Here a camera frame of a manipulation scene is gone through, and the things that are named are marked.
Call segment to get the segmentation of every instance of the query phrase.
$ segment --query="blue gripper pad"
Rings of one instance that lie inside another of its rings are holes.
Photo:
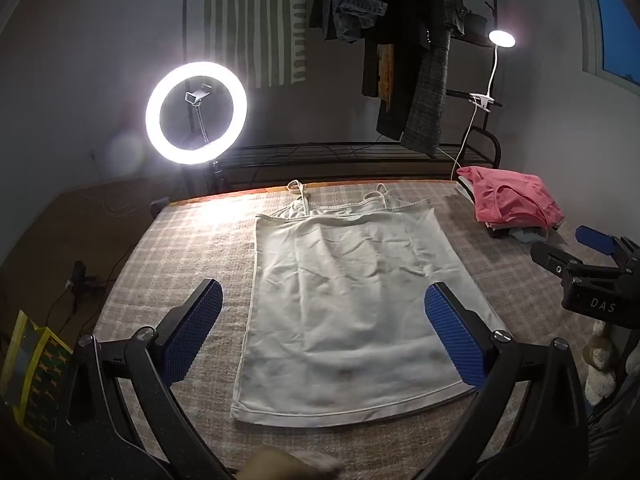
[[[575,230],[575,239],[582,245],[586,245],[607,256],[613,256],[616,253],[616,245],[613,238],[596,231],[596,229],[581,225]]]
[[[187,375],[218,319],[222,299],[220,284],[216,280],[205,280],[183,306],[169,311],[158,325],[158,371],[167,386],[183,380]]]
[[[444,283],[435,283],[427,289],[424,295],[424,313],[462,380],[470,386],[481,388],[488,373],[487,350],[471,334],[456,308],[469,312]]]

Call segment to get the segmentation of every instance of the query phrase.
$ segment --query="floor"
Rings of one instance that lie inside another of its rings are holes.
[[[22,310],[35,324],[49,326],[73,347],[81,328],[90,332],[106,297],[103,292],[85,297],[70,316],[73,295],[65,294],[65,283],[74,262],[81,260],[87,275],[100,281],[117,278],[127,250],[153,220],[150,202],[164,196],[180,200],[185,193],[176,174],[60,195],[28,228],[0,267],[0,331],[11,335]],[[113,281],[106,285],[108,294]]]

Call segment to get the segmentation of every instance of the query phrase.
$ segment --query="pink clothing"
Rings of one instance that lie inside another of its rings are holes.
[[[559,224],[564,215],[540,177],[479,166],[458,174],[474,185],[476,219],[492,227],[542,227]]]

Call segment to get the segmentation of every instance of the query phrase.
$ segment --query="ring light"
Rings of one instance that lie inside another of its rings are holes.
[[[196,150],[183,150],[170,143],[160,127],[160,109],[169,92],[178,84],[190,77],[204,76],[220,81],[233,101],[234,113],[226,132],[216,140]],[[231,70],[208,61],[199,61],[179,66],[171,70],[160,81],[146,105],[146,134],[158,152],[179,164],[200,164],[215,160],[235,142],[240,135],[246,119],[246,93],[242,83]]]

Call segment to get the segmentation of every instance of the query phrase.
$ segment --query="checkered bedsheet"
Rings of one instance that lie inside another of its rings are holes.
[[[532,263],[528,246],[512,238],[490,238],[455,184],[404,181],[386,186],[402,200],[429,197],[451,245],[515,338],[539,344],[547,344],[554,336],[567,339],[584,377],[586,366],[580,352],[593,321],[562,309],[560,281]],[[375,188],[375,183],[350,184],[315,187],[308,192],[313,204],[340,205],[358,202]],[[155,326],[203,278],[215,278],[224,290],[223,311],[187,377],[172,390],[222,462],[240,468],[252,452],[269,444],[328,453],[346,464],[342,477],[347,479],[410,478],[455,427],[469,397],[393,420],[333,428],[271,428],[230,418],[252,291],[255,215],[274,212],[293,199],[287,191],[262,192],[165,208],[120,273],[95,334],[98,340],[114,340],[129,338],[140,326]],[[554,239],[586,262],[606,262],[577,244],[573,232],[574,226],[566,222]],[[143,442],[150,452],[161,456],[130,384],[122,383]]]

